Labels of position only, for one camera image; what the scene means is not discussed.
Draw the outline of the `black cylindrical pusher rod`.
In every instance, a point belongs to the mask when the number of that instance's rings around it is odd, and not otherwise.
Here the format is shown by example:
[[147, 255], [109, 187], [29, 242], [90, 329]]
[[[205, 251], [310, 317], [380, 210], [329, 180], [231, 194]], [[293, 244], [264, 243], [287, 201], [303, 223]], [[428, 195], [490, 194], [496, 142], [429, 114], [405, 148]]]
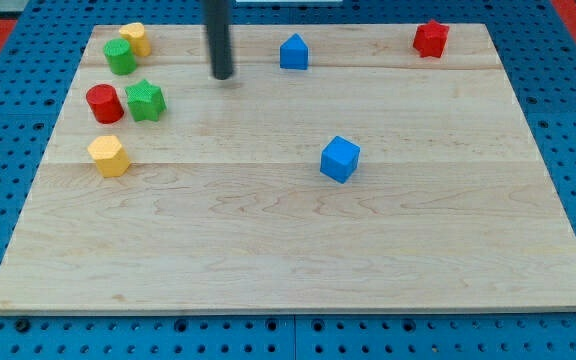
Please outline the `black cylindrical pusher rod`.
[[226, 80], [234, 74], [230, 36], [230, 3], [227, 0], [203, 0], [204, 24], [215, 79]]

